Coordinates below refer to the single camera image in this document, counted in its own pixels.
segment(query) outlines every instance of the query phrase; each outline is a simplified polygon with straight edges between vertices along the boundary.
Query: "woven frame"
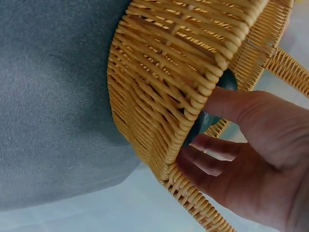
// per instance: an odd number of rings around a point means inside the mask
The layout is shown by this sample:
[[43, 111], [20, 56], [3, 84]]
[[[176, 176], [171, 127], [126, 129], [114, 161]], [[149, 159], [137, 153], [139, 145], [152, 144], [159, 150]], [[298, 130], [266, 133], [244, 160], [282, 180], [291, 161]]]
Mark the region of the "woven frame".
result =
[[[108, 62], [113, 119], [157, 180], [207, 231], [235, 231], [174, 163], [223, 71], [254, 88], [265, 68], [308, 95], [308, 72], [282, 75], [277, 50], [293, 0], [133, 0]], [[207, 134], [219, 137], [221, 120]]]

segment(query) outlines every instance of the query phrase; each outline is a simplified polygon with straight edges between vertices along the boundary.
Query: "dark gray object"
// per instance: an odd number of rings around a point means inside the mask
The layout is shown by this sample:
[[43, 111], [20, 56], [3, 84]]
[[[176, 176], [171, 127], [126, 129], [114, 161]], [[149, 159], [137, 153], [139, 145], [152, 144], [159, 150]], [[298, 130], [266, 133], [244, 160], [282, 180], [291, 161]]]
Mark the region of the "dark gray object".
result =
[[109, 47], [129, 0], [2, 0], [0, 210], [122, 182], [138, 165], [112, 121]]

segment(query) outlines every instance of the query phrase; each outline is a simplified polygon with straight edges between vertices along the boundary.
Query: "light blue surface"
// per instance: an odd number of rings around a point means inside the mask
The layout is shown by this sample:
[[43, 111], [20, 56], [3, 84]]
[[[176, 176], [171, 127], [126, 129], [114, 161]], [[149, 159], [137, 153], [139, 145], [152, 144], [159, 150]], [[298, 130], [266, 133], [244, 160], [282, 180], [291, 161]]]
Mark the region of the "light blue surface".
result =
[[[309, 68], [309, 2], [295, 6], [281, 44]], [[270, 91], [309, 108], [309, 101], [284, 82], [265, 73], [257, 89]], [[244, 141], [236, 125], [223, 137]], [[275, 232], [244, 220], [213, 203], [239, 232]], [[99, 192], [38, 207], [0, 213], [1, 232], [202, 232], [203, 229], [140, 165], [122, 184]]]

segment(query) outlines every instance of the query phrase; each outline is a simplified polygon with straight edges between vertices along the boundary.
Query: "hand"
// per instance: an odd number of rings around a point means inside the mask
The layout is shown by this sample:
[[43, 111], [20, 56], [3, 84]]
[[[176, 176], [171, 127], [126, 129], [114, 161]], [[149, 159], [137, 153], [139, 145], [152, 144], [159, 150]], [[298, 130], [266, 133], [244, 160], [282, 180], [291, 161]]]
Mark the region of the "hand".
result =
[[179, 153], [184, 175], [241, 217], [280, 231], [303, 231], [309, 212], [309, 111], [266, 92], [221, 88], [204, 110], [237, 123], [248, 143], [200, 135]]

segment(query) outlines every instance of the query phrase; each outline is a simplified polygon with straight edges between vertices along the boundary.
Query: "wicker handle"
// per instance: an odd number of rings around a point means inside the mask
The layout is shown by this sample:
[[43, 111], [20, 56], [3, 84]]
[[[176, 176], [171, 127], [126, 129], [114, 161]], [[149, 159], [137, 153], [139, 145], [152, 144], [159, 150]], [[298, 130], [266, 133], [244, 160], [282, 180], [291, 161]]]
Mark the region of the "wicker handle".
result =
[[309, 72], [281, 48], [270, 59], [266, 68], [278, 78], [309, 98]]

